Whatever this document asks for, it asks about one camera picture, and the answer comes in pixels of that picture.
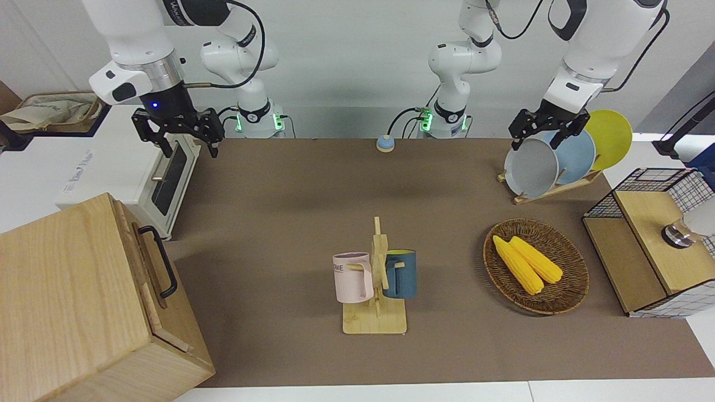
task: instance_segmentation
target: yellow corn cob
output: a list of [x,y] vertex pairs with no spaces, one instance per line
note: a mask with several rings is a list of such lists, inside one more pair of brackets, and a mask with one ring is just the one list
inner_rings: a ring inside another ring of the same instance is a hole
[[563,276],[563,271],[553,261],[549,260],[544,254],[532,245],[524,241],[519,236],[514,236],[509,241],[509,244],[514,247],[524,260],[548,283],[557,283]]
[[519,281],[521,286],[530,295],[535,295],[543,289],[543,281],[536,275],[529,263],[524,260],[521,254],[514,250],[514,247],[509,245],[504,239],[499,236],[493,236],[496,252],[511,271],[512,275]]

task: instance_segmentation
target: light blue plate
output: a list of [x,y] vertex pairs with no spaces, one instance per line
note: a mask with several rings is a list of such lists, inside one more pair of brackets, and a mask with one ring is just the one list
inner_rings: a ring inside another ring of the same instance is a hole
[[[556,136],[556,131],[545,131],[537,134],[535,138],[547,144]],[[586,176],[596,161],[596,144],[593,138],[583,130],[575,137],[569,137],[562,141],[555,150],[558,158],[558,166],[566,171],[556,181],[558,185],[567,185],[579,181]]]

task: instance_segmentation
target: white wall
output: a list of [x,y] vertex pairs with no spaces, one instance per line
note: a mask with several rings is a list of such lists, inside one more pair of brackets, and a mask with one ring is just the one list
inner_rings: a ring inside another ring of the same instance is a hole
[[[299,135],[305,137],[376,136],[399,110],[424,105],[437,86],[427,65],[431,46],[463,38],[457,25],[459,0],[247,3],[260,13],[282,54],[278,66],[260,77],[270,96],[294,115]],[[504,29],[512,34],[521,29],[536,3],[503,1]],[[601,95],[591,109],[616,109],[637,126],[712,43],[715,1],[670,0],[669,8],[670,27],[628,86]],[[80,0],[0,0],[0,22],[0,79],[21,96],[58,87],[86,89],[87,77],[109,60],[107,46]],[[189,60],[187,81],[218,82],[203,69],[198,55],[201,44],[216,36],[214,29],[168,29],[179,53]],[[473,88],[468,111],[475,116],[472,135],[507,135],[506,127],[519,109],[538,106],[566,50],[546,23],[546,7],[523,38],[499,41],[504,51],[500,68],[468,79]],[[620,77],[613,82],[618,84]],[[196,89],[192,96],[200,106],[232,103],[227,90]],[[356,118],[362,124],[356,124]],[[350,124],[326,124],[348,120]]]
[[[715,42],[703,56],[680,78],[678,84],[658,103],[638,127],[639,132],[665,132],[683,113],[715,90]],[[682,124],[675,126],[674,131]],[[698,124],[692,134],[715,133],[715,113]]]

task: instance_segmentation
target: brown table mat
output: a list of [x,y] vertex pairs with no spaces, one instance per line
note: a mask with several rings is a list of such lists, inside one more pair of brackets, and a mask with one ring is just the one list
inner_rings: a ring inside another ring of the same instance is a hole
[[[526,205],[495,180],[509,141],[226,140],[201,157],[167,248],[217,374],[207,387],[715,375],[685,320],[627,318],[582,214],[592,185]],[[373,216],[418,254],[406,335],[343,335],[331,256],[370,251]],[[484,237],[544,221],[583,253],[591,289],[565,315],[520,313],[481,267]]]

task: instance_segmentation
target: oven window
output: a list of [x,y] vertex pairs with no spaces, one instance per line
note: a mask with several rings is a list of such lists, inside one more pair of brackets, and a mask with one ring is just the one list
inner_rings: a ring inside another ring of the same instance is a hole
[[177,142],[172,160],[167,168],[167,173],[164,175],[164,180],[157,183],[157,186],[154,187],[154,194],[152,194],[152,202],[164,216],[167,216],[167,213],[169,213],[169,207],[172,204],[174,194],[179,186],[179,181],[184,172],[186,162],[186,153],[179,142]]

